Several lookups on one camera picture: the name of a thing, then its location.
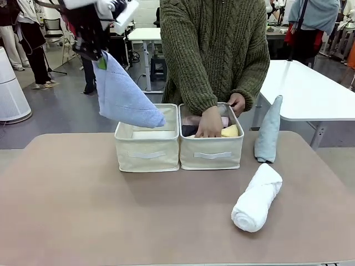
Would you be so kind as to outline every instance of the light blue cloth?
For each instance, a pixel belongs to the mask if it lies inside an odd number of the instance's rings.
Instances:
[[[282,99],[281,95],[276,97],[259,129],[259,136],[254,144],[254,155],[258,162],[275,162]]]
[[[301,16],[304,0],[293,3],[288,21],[291,24],[298,22]],[[303,25],[307,28],[319,29],[331,35],[340,9],[339,0],[309,0]]]
[[[145,96],[122,66],[103,51],[107,70],[93,62],[99,95],[100,115],[133,126],[155,128],[165,125],[161,111]]]

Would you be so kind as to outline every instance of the green knit sweater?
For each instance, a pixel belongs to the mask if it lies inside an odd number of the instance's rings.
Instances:
[[[232,93],[245,111],[265,79],[270,57],[264,0],[160,0],[168,81],[163,102],[196,115]]]

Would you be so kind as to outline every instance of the beige fabric basket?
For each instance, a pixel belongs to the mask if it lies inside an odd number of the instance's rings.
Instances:
[[[185,170],[222,170],[238,169],[244,131],[231,107],[218,103],[221,116],[228,116],[230,124],[237,125],[239,137],[218,137],[208,139],[189,139],[182,135],[182,120],[190,116],[187,106],[179,106],[180,124],[180,162]]]
[[[155,129],[118,123],[115,139],[123,172],[165,172],[179,169],[179,117],[174,104],[156,104],[166,125]]]

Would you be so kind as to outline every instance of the white pants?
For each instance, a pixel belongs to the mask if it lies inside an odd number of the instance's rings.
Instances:
[[[19,43],[17,35],[13,32],[12,26],[0,27],[0,34],[12,67],[20,68],[22,65],[29,65],[26,53]]]

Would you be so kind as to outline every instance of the basket handle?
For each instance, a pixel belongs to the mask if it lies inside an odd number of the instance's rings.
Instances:
[[[203,159],[208,159],[208,160],[214,160],[217,158],[228,158],[232,157],[232,152],[223,152],[221,154],[202,154],[200,152],[195,152],[194,153],[195,158],[203,158]]]
[[[129,157],[141,158],[141,159],[154,159],[160,156],[166,155],[164,151],[152,152],[151,154],[141,154],[139,152],[133,152]]]

